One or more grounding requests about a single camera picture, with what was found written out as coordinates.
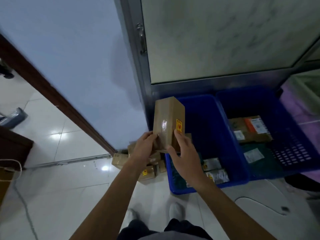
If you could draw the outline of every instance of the sneaker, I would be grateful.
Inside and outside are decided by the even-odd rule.
[[[138,213],[133,209],[128,209],[123,219],[123,226],[129,226],[129,223],[134,219],[138,219]]]
[[[184,220],[183,211],[184,208],[182,205],[178,204],[177,202],[172,203],[169,209],[170,220],[173,218],[177,219],[178,221]]]

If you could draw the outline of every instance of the forearm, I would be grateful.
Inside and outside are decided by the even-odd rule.
[[[129,158],[70,240],[116,239],[141,172],[141,167]]]
[[[248,216],[209,178],[195,187],[206,202],[230,240],[275,240],[275,238]]]

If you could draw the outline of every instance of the door handle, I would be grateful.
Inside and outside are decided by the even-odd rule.
[[[144,27],[141,23],[138,23],[136,26],[136,29],[138,31],[139,39],[140,39],[140,45],[141,45],[141,50],[140,54],[144,55],[147,53],[147,45],[146,45],[146,36],[144,33]]]

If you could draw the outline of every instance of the hand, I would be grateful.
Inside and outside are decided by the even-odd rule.
[[[152,134],[152,131],[149,131],[143,133],[143,135],[137,140],[130,158],[131,160],[134,160],[134,163],[137,166],[142,168],[141,171],[144,170],[148,164],[148,158],[152,151],[152,144],[157,137],[158,135]]]
[[[190,138],[179,133],[176,129],[174,130],[174,135],[180,145],[181,156],[179,157],[175,149],[170,145],[167,146],[167,151],[181,177],[195,188],[199,183],[201,184],[203,179],[207,179],[202,171],[199,155]]]

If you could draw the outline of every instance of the brown door frame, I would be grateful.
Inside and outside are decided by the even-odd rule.
[[[86,119],[51,86],[34,66],[0,34],[0,57],[24,80],[37,89],[46,99],[54,104],[70,120],[94,139],[112,156],[115,149],[86,121]]]

